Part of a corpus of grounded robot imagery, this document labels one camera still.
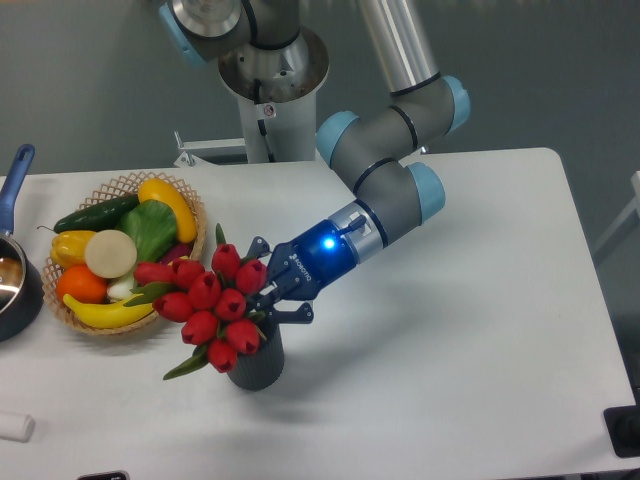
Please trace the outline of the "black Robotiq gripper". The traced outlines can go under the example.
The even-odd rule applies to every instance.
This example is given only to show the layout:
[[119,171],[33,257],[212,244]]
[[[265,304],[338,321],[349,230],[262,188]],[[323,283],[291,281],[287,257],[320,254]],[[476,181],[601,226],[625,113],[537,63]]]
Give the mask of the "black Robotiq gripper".
[[272,284],[273,289],[266,294],[254,294],[248,305],[258,311],[269,309],[267,317],[276,324],[311,324],[314,320],[311,302],[303,302],[293,311],[271,307],[282,300],[314,300],[326,286],[353,270],[357,254],[347,235],[354,230],[351,225],[339,227],[331,220],[323,220],[293,240],[276,245],[273,251],[263,237],[254,237],[248,256],[271,255],[266,283]]

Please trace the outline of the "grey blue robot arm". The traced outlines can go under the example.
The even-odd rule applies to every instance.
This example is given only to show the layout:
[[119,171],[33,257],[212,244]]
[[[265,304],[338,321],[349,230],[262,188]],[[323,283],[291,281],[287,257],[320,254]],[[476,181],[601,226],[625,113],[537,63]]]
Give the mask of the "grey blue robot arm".
[[268,293],[247,302],[273,323],[308,323],[311,301],[329,284],[439,212],[445,192],[426,165],[401,160],[443,137],[470,114],[460,81],[441,74],[414,4],[362,1],[359,12],[391,104],[363,120],[342,111],[316,120],[316,93],[329,69],[322,40],[300,21],[295,1],[167,1],[160,18],[176,49],[196,65],[216,62],[235,96],[251,163],[322,158],[353,201],[267,256]]

